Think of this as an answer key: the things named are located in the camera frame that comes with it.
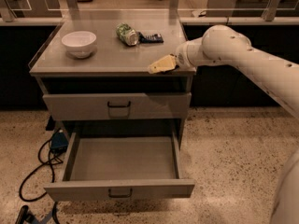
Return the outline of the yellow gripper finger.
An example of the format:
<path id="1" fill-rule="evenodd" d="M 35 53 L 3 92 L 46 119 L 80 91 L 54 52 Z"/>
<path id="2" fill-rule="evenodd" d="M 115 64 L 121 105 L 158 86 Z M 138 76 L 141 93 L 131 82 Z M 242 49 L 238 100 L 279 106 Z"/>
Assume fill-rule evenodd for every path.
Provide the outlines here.
<path id="1" fill-rule="evenodd" d="M 152 63 L 148 67 L 148 71 L 150 74 L 157 74 L 162 71 L 173 69 L 177 66 L 176 58 L 173 55 L 166 55 L 158 61 Z"/>

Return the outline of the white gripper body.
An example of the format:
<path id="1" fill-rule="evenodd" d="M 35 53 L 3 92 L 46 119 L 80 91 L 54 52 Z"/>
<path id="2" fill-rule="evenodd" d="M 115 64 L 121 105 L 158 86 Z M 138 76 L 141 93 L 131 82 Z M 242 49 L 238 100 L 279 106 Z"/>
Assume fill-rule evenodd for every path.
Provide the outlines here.
<path id="1" fill-rule="evenodd" d="M 193 67 L 192 62 L 189 59 L 191 45 L 192 45 L 192 41 L 187 41 L 183 44 L 180 44 L 176 48 L 176 52 L 175 52 L 176 63 L 182 69 Z"/>

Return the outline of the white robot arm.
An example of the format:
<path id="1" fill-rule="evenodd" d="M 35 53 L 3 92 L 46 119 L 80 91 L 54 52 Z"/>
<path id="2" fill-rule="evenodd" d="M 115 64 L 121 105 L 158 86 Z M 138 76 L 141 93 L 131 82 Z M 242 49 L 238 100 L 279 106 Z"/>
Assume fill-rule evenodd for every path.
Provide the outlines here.
<path id="1" fill-rule="evenodd" d="M 299 64 L 254 48 L 250 40 L 225 25 L 179 45 L 174 54 L 148 66 L 151 74 L 176 68 L 230 65 L 299 119 Z M 285 162 L 269 224 L 299 224 L 299 149 Z"/>

